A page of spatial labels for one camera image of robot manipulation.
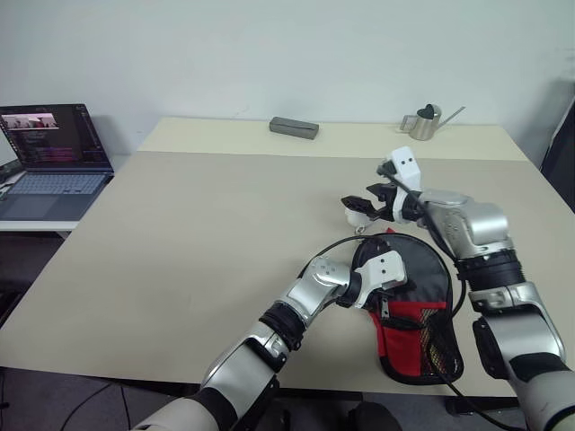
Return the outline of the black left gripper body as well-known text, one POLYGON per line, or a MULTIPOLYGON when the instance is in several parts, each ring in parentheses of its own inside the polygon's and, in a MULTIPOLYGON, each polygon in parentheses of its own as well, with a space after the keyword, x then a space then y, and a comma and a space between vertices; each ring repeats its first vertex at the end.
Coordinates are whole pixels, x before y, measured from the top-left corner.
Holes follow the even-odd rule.
POLYGON ((383 239, 365 239, 356 248, 352 259, 352 269, 361 268, 368 260, 391 250, 389 243, 383 239))

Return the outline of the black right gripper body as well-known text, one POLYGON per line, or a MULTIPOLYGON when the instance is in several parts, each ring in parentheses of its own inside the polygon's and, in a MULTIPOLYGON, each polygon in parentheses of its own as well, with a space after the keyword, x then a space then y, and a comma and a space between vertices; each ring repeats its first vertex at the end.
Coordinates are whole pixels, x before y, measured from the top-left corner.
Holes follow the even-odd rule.
POLYGON ((384 183, 390 185, 390 193, 387 198, 377 198, 377 200, 383 205, 377 209, 380 211, 378 215, 374 215, 378 219, 382 219, 388 222, 394 222, 394 201, 397 195, 397 186, 393 183, 384 183))

